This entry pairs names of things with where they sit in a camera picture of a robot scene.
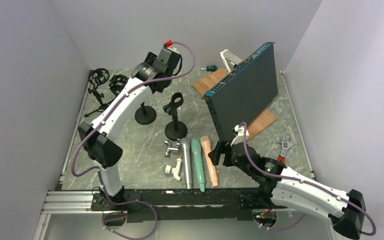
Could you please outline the beige pink microphone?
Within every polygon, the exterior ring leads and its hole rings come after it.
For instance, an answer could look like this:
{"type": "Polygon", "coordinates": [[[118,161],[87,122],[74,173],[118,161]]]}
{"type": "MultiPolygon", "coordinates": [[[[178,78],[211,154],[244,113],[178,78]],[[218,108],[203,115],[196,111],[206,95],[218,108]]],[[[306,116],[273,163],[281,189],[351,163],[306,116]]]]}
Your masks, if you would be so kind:
{"type": "Polygon", "coordinates": [[[218,187],[219,180],[217,176],[217,170],[216,167],[213,165],[211,158],[209,157],[209,153],[212,151],[210,138],[206,135],[202,136],[200,138],[200,144],[204,152],[211,184],[213,187],[218,187]]]}

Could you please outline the mint green microphone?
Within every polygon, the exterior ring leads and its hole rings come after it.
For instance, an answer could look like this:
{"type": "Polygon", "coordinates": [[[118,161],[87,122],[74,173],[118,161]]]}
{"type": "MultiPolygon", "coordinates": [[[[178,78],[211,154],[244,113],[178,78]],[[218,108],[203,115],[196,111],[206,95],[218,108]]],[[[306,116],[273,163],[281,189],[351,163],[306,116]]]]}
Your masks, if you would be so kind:
{"type": "Polygon", "coordinates": [[[205,174],[202,161],[202,148],[198,139],[191,141],[191,151],[193,154],[193,160],[195,165],[196,176],[198,180],[199,189],[202,193],[205,192],[205,174]]]}

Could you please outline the silver mesh-head microphone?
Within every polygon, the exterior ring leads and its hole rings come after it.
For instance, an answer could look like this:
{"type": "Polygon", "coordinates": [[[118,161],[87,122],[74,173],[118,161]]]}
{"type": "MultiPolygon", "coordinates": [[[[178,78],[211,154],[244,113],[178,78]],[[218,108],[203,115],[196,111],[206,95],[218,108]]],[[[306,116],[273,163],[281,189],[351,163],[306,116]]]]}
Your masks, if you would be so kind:
{"type": "Polygon", "coordinates": [[[182,138],[180,140],[180,146],[182,150],[182,157],[184,161],[184,178],[185,186],[187,189],[193,188],[193,178],[192,178],[192,165],[191,165],[191,143],[187,138],[182,138]]]}

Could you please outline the black clip microphone stand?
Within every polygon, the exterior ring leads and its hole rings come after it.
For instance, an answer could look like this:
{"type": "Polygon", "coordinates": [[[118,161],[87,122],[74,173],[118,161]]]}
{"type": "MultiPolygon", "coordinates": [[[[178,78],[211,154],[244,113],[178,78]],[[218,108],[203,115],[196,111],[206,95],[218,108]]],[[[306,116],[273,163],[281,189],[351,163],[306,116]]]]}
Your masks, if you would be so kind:
{"type": "Polygon", "coordinates": [[[183,103],[182,93],[176,92],[172,95],[170,102],[163,106],[164,112],[172,118],[172,121],[164,129],[164,133],[169,140],[176,141],[177,139],[182,139],[188,133],[187,126],[178,118],[178,108],[183,103]]]}

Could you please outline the black shock-mount tripod stand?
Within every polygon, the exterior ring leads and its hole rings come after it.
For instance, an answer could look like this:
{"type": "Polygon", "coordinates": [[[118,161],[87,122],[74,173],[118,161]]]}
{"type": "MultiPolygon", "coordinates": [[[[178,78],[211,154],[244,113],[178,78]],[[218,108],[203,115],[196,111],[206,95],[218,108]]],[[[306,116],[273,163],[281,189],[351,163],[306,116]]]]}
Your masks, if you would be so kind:
{"type": "Polygon", "coordinates": [[[89,113],[84,114],[84,117],[89,117],[95,112],[104,112],[105,109],[111,104],[110,102],[104,103],[102,98],[104,97],[103,93],[98,92],[98,87],[105,84],[110,79],[110,73],[105,68],[97,68],[92,70],[88,75],[89,87],[87,92],[93,94],[96,100],[99,103],[99,107],[89,113]]]}

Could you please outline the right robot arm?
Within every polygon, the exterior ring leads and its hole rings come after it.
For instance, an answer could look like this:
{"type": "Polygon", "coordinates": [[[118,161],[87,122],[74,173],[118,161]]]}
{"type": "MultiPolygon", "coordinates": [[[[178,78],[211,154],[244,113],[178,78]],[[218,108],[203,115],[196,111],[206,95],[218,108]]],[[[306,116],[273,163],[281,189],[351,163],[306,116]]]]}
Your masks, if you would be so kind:
{"type": "Polygon", "coordinates": [[[260,156],[242,142],[231,145],[218,141],[207,157],[218,165],[237,167],[258,183],[252,196],[255,205],[288,207],[318,217],[331,224],[340,235],[358,240],[363,234],[366,205],[363,194],[355,189],[343,191],[307,178],[273,158],[260,156]]]}

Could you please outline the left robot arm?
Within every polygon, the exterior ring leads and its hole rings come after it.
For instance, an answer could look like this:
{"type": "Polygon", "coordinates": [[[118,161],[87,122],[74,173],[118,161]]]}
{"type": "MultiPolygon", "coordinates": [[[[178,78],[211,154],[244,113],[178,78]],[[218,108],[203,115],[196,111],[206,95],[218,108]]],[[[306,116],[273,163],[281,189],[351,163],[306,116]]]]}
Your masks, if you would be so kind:
{"type": "Polygon", "coordinates": [[[141,125],[149,125],[156,120],[156,110],[145,105],[145,100],[155,92],[161,93],[171,81],[152,82],[137,89],[134,87],[153,79],[176,76],[175,69],[182,64],[182,55],[173,46],[164,46],[158,55],[149,52],[145,61],[133,69],[109,107],[90,124],[83,122],[78,127],[80,138],[85,141],[83,148],[99,168],[101,189],[107,192],[103,202],[111,210],[119,209],[124,203],[124,186],[118,169],[123,150],[115,140],[131,118],[141,125]]]}

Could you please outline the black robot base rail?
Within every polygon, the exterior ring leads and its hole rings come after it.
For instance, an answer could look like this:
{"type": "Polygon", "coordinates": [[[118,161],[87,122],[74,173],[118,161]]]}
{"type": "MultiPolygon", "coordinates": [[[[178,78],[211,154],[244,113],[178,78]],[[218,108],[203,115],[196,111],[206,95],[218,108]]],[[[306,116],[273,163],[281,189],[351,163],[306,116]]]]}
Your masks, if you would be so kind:
{"type": "Polygon", "coordinates": [[[126,189],[123,197],[108,201],[102,191],[93,193],[90,210],[127,214],[128,223],[169,220],[252,220],[251,213],[268,211],[273,203],[251,188],[126,189]]]}

